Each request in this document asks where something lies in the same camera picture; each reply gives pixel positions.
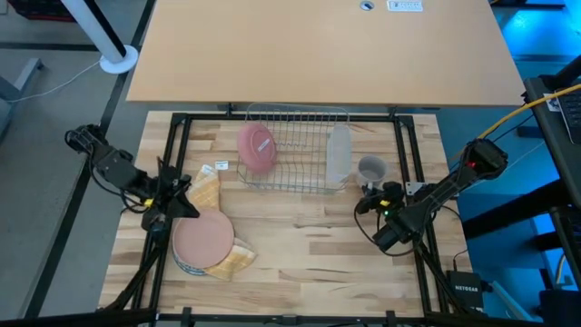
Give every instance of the pink plate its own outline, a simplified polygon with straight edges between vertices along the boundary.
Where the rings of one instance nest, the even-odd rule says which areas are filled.
[[[276,163],[276,144],[263,124],[248,123],[238,132],[238,154],[248,170],[267,173]]]
[[[198,269],[222,261],[234,245],[234,228],[217,210],[200,210],[198,218],[182,218],[173,232],[173,250],[181,262]]]

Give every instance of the small gray cup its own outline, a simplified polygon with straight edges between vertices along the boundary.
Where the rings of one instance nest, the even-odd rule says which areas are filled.
[[[388,175],[388,164],[375,155],[368,155],[357,164],[357,184],[359,186],[373,184],[380,188],[381,182]]]

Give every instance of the wooden table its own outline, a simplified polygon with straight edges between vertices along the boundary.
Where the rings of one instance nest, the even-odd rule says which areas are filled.
[[[129,101],[518,106],[487,0],[163,0]]]
[[[150,112],[147,117],[136,165],[151,175],[157,173],[155,157],[163,154],[171,116],[170,112]],[[424,174],[428,182],[437,182],[448,174],[448,167],[436,116],[414,115],[414,120]],[[258,258],[237,273],[232,282],[222,282],[181,271],[169,253],[160,311],[178,313],[182,307],[191,306],[198,314],[381,317],[386,310],[394,310],[398,316],[421,316],[414,257],[387,257],[364,238],[352,215],[360,198],[354,181],[335,195],[247,188],[238,181],[235,168],[236,134],[242,124],[194,121],[184,173],[196,175],[203,164],[230,161],[231,170],[220,172],[221,208],[231,218],[239,237],[255,248]],[[392,168],[386,180],[401,182],[393,124],[351,123],[350,130],[353,167],[363,155],[376,154]],[[404,141],[409,150],[409,139],[404,137]],[[413,180],[413,162],[411,154],[407,155]],[[447,205],[456,209],[454,202]],[[375,215],[362,215],[360,219],[368,233],[373,233]],[[140,222],[139,215],[122,215],[100,306],[110,303],[137,271],[145,238]],[[461,222],[443,209],[434,228],[442,267],[451,269],[454,254],[466,249]],[[399,244],[390,251],[406,249],[408,246]],[[458,257],[458,266],[470,270],[468,254]],[[149,301],[151,276],[150,273],[144,304]],[[432,307],[437,309],[434,285],[428,274]]]

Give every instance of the small label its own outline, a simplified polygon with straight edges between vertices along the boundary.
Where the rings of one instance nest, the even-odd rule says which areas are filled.
[[[212,167],[209,166],[209,165],[207,165],[207,164],[203,165],[202,166],[202,173],[211,174],[212,173]]]
[[[411,1],[411,0],[400,0],[391,1],[388,0],[388,10],[393,12],[410,12],[410,13],[421,13],[424,11],[424,6],[421,1]]]
[[[214,166],[216,167],[216,170],[228,170],[228,162],[227,161],[216,162],[216,164]]]
[[[548,107],[549,111],[552,111],[554,113],[561,112],[561,104],[559,103],[558,98],[548,99],[547,100],[547,107]]]
[[[271,142],[271,139],[264,140],[264,142],[262,142],[261,146],[258,147],[258,152],[261,152],[262,150],[264,150],[266,145],[268,145],[270,142]]]

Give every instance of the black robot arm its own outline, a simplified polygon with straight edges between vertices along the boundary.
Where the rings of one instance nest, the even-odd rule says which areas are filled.
[[[200,216],[185,195],[191,185],[191,176],[181,175],[175,167],[159,158],[158,176],[152,178],[133,165],[132,155],[109,145],[101,128],[94,124],[68,131],[64,141],[76,152],[87,154],[91,176],[105,191],[119,195],[126,206],[129,206],[128,202],[133,202],[146,208],[142,219],[144,230],[160,231],[166,219]],[[119,192],[106,189],[94,172]],[[127,195],[135,196],[139,201]]]

